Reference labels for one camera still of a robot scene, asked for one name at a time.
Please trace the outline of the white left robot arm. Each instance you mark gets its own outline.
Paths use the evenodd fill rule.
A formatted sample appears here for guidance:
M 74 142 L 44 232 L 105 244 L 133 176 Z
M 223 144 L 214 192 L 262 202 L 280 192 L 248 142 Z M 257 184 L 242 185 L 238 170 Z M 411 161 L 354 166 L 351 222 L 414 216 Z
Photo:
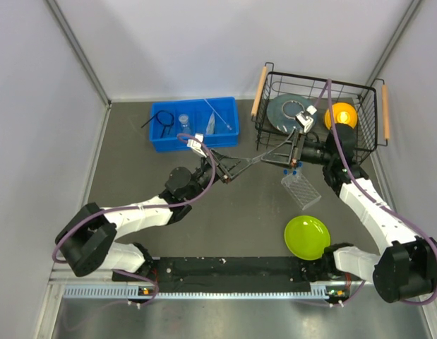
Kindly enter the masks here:
M 228 183 L 259 161 L 257 157 L 210 152 L 210 156 L 200 159 L 194 172 L 174 168 L 164 190 L 147 201 L 115 208 L 84 205 L 55 239 L 54 254 L 62 255 L 58 262 L 68 264 L 77 277 L 103 269 L 113 271 L 115 280 L 148 278 L 156 268 L 148 250 L 139 243 L 121 244 L 117 239 L 180 221 L 215 182 Z

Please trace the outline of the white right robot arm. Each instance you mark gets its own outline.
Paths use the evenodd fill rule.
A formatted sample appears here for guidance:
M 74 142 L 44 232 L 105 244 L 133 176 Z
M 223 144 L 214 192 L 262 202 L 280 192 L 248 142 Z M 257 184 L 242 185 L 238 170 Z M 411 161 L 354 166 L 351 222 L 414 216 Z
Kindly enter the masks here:
M 296 169 L 300 162 L 321 165 L 327 185 L 358 217 L 378 248 L 370 254 L 352 244 L 330 243 L 324 226 L 308 216 L 296 217 L 285 229 L 289 250 L 306 261 L 320 261 L 332 280 L 351 273 L 373 283 L 387 303 L 427 305 L 437 299 L 437 243 L 398 215 L 378 195 L 354 159 L 357 139 L 346 124 L 331 128 L 325 141 L 310 140 L 295 127 L 282 126 L 286 139 L 262 161 Z

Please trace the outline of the clear plastic bag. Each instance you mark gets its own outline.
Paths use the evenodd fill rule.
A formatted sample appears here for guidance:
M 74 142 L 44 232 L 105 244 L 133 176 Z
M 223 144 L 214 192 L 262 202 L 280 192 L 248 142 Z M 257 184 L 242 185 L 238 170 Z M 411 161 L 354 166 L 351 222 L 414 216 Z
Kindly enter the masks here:
M 215 133 L 215 113 L 212 112 L 210 117 L 209 117 L 206 129 L 205 129 L 205 134 L 206 135 L 213 135 L 214 133 Z

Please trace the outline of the small clear glass funnel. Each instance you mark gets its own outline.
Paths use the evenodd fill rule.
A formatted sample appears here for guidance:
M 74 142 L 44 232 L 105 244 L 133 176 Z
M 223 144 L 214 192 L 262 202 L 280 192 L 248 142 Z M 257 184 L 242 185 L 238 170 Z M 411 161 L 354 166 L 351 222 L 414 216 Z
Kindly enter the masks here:
M 209 103 L 207 99 L 203 99 L 206 104 L 211 108 L 212 112 L 223 122 L 223 124 L 227 127 L 228 130 L 232 131 L 232 127 L 230 124 L 221 116 L 221 114 Z

